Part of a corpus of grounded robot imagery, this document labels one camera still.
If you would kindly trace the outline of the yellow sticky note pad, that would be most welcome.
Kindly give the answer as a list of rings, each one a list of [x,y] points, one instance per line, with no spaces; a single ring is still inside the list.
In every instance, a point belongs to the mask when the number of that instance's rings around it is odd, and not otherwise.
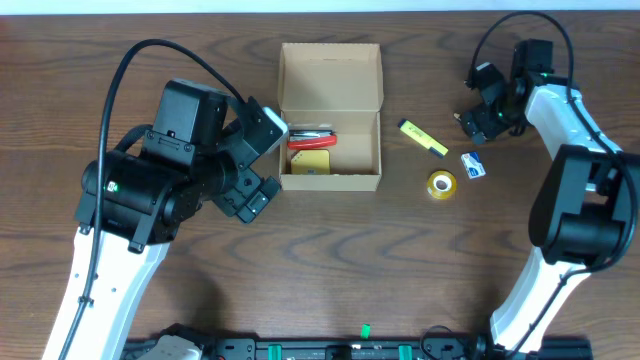
[[[329,175],[330,153],[326,149],[300,150],[290,165],[293,175]]]

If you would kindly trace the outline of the small blue staples box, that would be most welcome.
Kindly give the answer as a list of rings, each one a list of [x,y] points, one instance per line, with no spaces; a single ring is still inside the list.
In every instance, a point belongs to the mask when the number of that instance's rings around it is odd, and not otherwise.
[[[461,162],[470,179],[477,179],[486,175],[486,170],[477,152],[472,151],[462,154]]]

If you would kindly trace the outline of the yellow highlighter marker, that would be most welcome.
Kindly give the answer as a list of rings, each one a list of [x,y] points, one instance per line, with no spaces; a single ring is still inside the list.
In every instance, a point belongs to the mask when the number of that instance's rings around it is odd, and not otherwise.
[[[408,137],[423,146],[425,149],[435,154],[439,158],[443,158],[448,153],[448,148],[431,137],[425,131],[413,124],[407,119],[402,119],[398,123],[398,128]]]

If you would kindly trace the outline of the brown cardboard box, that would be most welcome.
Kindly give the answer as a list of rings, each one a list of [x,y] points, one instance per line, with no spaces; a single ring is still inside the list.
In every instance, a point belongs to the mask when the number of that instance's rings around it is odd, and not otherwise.
[[[378,44],[284,43],[278,104],[289,130],[332,131],[329,172],[296,174],[298,150],[283,143],[279,177],[285,191],[377,190],[382,177],[380,110],[384,101]]]

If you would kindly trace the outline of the clear adhesive tape roll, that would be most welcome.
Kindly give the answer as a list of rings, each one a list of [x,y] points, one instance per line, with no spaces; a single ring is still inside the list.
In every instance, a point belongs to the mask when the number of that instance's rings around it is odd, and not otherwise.
[[[427,192],[437,200],[449,199],[455,194],[456,190],[456,178],[448,171],[435,171],[428,179]]]

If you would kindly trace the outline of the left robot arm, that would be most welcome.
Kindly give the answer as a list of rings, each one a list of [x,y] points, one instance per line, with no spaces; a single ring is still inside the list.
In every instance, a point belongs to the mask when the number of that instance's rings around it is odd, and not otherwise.
[[[280,185],[251,166],[287,135],[255,99],[169,81],[154,124],[130,130],[104,166],[83,173],[70,278],[44,358],[118,358],[180,224],[206,201],[252,222]]]

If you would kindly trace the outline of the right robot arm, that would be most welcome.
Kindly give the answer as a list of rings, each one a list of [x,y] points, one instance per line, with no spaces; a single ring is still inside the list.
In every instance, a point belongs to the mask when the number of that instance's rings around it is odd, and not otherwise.
[[[638,155],[602,133],[573,76],[555,75],[552,55],[550,41],[522,41],[508,76],[473,62],[466,80],[482,99],[458,118],[474,143],[533,127],[552,159],[529,215],[527,263],[474,346],[488,359],[584,354],[584,345],[548,346],[546,329],[582,282],[626,254],[638,226]]]

